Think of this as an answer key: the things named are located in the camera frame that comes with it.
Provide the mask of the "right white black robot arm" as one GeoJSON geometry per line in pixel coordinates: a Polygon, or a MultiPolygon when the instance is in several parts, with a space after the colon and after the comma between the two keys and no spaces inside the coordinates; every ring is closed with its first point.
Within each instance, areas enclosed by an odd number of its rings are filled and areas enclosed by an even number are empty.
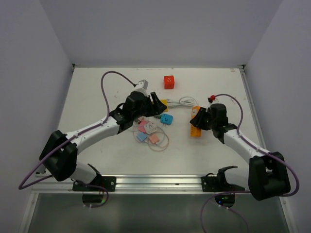
{"type": "Polygon", "coordinates": [[[190,120],[192,126],[201,130],[211,130],[215,138],[234,150],[248,164],[246,171],[237,166],[227,166],[218,170],[216,184],[224,191],[234,186],[250,191],[256,200],[264,200],[290,192],[291,185],[284,157],[279,152],[269,152],[238,133],[238,127],[229,123],[224,104],[214,103],[208,108],[201,107],[190,120]]]}

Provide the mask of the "bright blue plug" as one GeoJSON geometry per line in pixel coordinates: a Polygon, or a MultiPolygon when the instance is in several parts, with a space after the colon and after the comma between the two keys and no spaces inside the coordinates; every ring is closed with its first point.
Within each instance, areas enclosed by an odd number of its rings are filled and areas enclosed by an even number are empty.
{"type": "Polygon", "coordinates": [[[169,114],[162,114],[160,117],[160,122],[164,125],[171,125],[173,122],[173,116],[169,114]]]}

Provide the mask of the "grey plug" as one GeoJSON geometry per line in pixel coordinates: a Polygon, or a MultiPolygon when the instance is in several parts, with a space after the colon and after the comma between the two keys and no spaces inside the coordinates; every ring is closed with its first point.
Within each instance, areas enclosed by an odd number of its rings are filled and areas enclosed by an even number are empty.
{"type": "Polygon", "coordinates": [[[157,131],[157,126],[154,122],[149,122],[144,125],[147,134],[152,134],[157,131]]]}

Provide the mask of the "orange power strip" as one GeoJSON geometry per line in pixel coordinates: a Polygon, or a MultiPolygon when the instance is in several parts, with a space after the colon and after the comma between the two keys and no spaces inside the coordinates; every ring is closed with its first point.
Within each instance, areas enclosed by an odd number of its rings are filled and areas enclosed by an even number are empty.
{"type": "MultiPolygon", "coordinates": [[[[198,110],[200,109],[199,106],[194,106],[191,109],[191,119],[193,119],[196,115],[198,110]]],[[[194,127],[192,124],[190,125],[190,136],[194,138],[199,138],[202,135],[202,130],[199,128],[194,127]]]]}

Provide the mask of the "pink usb charger plug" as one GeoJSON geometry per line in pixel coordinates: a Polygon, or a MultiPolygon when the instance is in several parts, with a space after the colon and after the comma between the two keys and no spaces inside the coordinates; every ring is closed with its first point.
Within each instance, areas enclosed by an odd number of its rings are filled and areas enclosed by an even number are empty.
{"type": "Polygon", "coordinates": [[[150,145],[157,145],[160,142],[160,139],[156,134],[151,134],[148,137],[148,141],[150,145]]]}

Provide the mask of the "yellow cube socket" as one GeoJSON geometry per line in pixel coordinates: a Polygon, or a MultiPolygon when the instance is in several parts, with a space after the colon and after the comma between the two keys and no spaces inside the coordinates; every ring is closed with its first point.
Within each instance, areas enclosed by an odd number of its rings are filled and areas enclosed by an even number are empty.
{"type": "Polygon", "coordinates": [[[160,101],[166,106],[166,109],[164,110],[164,112],[168,112],[168,110],[169,110],[168,101],[166,99],[161,99],[160,101]]]}

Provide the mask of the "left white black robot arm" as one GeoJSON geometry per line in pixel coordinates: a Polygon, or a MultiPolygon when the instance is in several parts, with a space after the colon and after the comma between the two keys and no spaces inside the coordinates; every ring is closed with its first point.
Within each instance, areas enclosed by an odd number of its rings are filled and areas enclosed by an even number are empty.
{"type": "Polygon", "coordinates": [[[39,159],[57,181],[71,178],[83,182],[89,190],[97,190],[101,185],[99,171],[92,165],[78,163],[77,156],[93,144],[129,129],[139,117],[153,117],[166,108],[156,93],[145,96],[133,91],[104,119],[70,133],[53,132],[39,159]]]}

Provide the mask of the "red cube socket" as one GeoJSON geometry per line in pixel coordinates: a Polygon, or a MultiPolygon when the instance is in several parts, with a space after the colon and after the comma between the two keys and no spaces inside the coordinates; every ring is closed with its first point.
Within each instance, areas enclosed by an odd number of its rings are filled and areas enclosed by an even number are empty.
{"type": "Polygon", "coordinates": [[[175,80],[173,75],[167,75],[163,77],[164,89],[174,89],[175,80]]]}

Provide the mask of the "blue usb charger plug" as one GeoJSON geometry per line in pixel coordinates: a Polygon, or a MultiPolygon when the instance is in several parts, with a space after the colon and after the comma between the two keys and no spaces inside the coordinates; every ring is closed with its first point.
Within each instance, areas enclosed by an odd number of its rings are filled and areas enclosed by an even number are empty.
{"type": "Polygon", "coordinates": [[[139,132],[136,135],[136,139],[138,140],[138,142],[140,143],[144,143],[146,141],[146,139],[148,138],[148,135],[143,133],[143,132],[139,132]]]}

